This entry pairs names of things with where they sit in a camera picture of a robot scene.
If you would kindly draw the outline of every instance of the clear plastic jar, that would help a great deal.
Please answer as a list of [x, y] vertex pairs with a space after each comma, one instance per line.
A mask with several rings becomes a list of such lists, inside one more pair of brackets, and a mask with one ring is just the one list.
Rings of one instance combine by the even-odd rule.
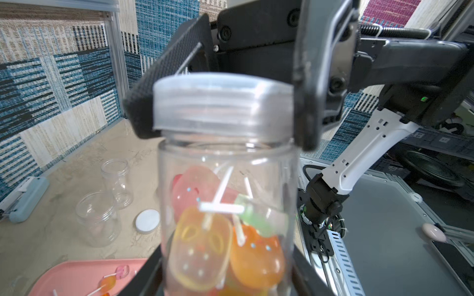
[[101, 173], [105, 187], [112, 192], [119, 209], [133, 202], [128, 162], [124, 159], [111, 159], [102, 164]]
[[86, 195], [77, 204], [76, 214], [77, 221], [83, 226], [85, 239], [93, 247], [109, 245], [122, 230], [117, 203], [108, 191]]
[[298, 149], [291, 86], [191, 74], [154, 86], [169, 295], [286, 295]]

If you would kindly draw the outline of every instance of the red patterned fabric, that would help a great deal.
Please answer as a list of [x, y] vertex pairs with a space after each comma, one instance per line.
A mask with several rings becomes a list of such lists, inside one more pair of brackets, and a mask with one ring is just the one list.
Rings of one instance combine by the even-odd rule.
[[364, 11], [365, 23], [404, 27], [421, 0], [371, 0]]

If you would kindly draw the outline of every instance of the orange lollipop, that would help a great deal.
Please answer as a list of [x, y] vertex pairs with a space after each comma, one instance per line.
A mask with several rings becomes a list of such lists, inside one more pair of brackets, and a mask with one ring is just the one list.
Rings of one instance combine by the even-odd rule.
[[99, 283], [99, 288], [91, 293], [89, 293], [87, 296], [91, 296], [94, 293], [101, 292], [102, 294], [106, 293], [107, 291], [111, 290], [114, 286], [117, 280], [115, 277], [107, 277], [103, 278], [100, 283]]
[[217, 290], [218, 296], [267, 296], [268, 289], [256, 290], [244, 286], [234, 275], [232, 268], [227, 269], [226, 282], [222, 290]]
[[230, 265], [236, 278], [253, 289], [266, 289], [278, 284], [283, 278], [285, 257], [276, 236], [262, 237], [255, 228], [242, 225], [246, 237], [239, 247], [237, 236], [232, 238]]

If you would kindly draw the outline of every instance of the screw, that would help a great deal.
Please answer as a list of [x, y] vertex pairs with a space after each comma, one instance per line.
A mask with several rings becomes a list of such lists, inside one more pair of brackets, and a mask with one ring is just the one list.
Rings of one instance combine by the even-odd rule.
[[351, 15], [351, 22], [357, 22], [359, 20], [359, 11], [355, 10]]
[[331, 82], [329, 84], [329, 89], [331, 92], [336, 93], [342, 91], [346, 87], [346, 81], [342, 77], [334, 76], [331, 78]]
[[341, 39], [339, 39], [339, 41], [346, 41], [347, 39], [349, 39], [349, 37], [352, 34], [352, 28], [353, 28], [352, 25], [348, 25], [346, 29], [344, 30], [344, 32], [342, 33]]
[[232, 31], [229, 27], [223, 26], [219, 32], [219, 39], [222, 41], [229, 41], [230, 36], [232, 35]]
[[288, 17], [286, 18], [286, 22], [290, 27], [296, 27], [298, 26], [298, 21], [300, 20], [300, 9], [295, 8], [290, 13], [288, 14]]

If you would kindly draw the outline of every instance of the jar lid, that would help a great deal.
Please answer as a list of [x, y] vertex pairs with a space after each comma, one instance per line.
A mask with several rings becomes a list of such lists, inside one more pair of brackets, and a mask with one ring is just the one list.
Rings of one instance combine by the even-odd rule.
[[164, 77], [153, 85], [154, 129], [257, 138], [293, 136], [293, 86], [231, 73]]

